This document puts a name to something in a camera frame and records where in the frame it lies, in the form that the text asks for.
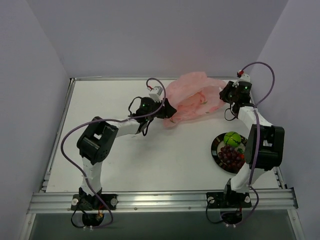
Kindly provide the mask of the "green fake fruit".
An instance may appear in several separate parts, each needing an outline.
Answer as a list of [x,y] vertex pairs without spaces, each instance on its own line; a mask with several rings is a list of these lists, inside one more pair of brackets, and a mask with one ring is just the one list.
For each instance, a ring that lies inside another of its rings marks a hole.
[[236,148],[241,144],[242,138],[241,135],[237,132],[230,131],[224,135],[223,141],[226,145],[230,145],[231,147]]

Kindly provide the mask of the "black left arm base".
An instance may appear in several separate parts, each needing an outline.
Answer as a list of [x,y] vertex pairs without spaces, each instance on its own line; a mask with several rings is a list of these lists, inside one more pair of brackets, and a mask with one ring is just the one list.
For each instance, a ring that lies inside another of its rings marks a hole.
[[[86,194],[81,188],[72,196],[70,210],[73,211],[70,222],[77,229],[98,229],[110,226],[114,222],[112,211],[117,209],[118,195],[97,192],[97,196]],[[81,215],[81,224],[74,221],[77,212]]]

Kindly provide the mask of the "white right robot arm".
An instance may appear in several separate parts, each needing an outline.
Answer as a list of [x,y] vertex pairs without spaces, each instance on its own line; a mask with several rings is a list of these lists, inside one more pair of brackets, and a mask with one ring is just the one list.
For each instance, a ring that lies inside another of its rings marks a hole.
[[249,192],[261,175],[280,166],[283,160],[285,130],[268,122],[259,113],[251,102],[251,87],[248,81],[229,81],[219,93],[220,99],[231,105],[236,118],[249,129],[244,164],[222,193],[223,203],[230,207],[240,201],[240,194]]

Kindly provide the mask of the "fake strawberry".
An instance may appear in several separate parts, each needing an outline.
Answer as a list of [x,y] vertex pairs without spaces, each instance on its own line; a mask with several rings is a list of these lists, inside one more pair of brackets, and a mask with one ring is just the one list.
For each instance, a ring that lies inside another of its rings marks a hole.
[[245,163],[246,159],[245,159],[245,151],[242,148],[238,148],[237,149],[237,153],[238,153],[238,160]]

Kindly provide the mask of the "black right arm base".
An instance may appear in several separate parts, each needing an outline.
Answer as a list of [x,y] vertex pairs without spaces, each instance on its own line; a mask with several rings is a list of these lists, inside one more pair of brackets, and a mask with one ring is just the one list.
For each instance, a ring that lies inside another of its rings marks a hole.
[[[206,193],[205,216],[211,224],[225,224],[235,227],[243,220],[242,210],[251,207],[252,202],[249,193],[232,190],[230,180],[226,183],[223,191]],[[209,209],[220,209],[220,219],[211,220],[208,214]]]

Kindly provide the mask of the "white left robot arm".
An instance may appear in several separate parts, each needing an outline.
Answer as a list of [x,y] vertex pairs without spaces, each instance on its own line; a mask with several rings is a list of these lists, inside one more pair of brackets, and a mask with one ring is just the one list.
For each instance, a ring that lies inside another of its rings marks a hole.
[[156,102],[150,97],[142,97],[139,108],[128,116],[129,120],[110,123],[98,122],[102,119],[99,116],[92,119],[76,144],[86,174],[79,195],[84,196],[82,202],[88,209],[95,210],[100,206],[102,162],[109,155],[115,139],[125,135],[146,134],[155,118],[169,119],[176,112],[167,98],[164,102]]

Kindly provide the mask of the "dark red fake grapes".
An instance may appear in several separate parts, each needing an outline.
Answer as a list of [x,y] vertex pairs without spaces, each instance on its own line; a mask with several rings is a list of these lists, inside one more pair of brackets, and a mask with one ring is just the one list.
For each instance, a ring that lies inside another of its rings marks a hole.
[[225,145],[220,148],[217,153],[218,165],[225,171],[229,173],[236,174],[240,171],[244,162],[238,159],[238,149],[243,149],[241,147],[232,147],[230,145]]

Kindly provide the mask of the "pink floral plastic bag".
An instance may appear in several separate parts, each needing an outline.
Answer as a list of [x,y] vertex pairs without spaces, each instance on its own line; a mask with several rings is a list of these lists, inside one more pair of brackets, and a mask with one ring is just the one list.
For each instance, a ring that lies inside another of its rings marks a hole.
[[182,121],[191,121],[211,114],[225,103],[220,91],[227,83],[208,77],[205,72],[190,72],[172,81],[166,88],[166,98],[176,113],[163,121],[166,128],[172,128]]

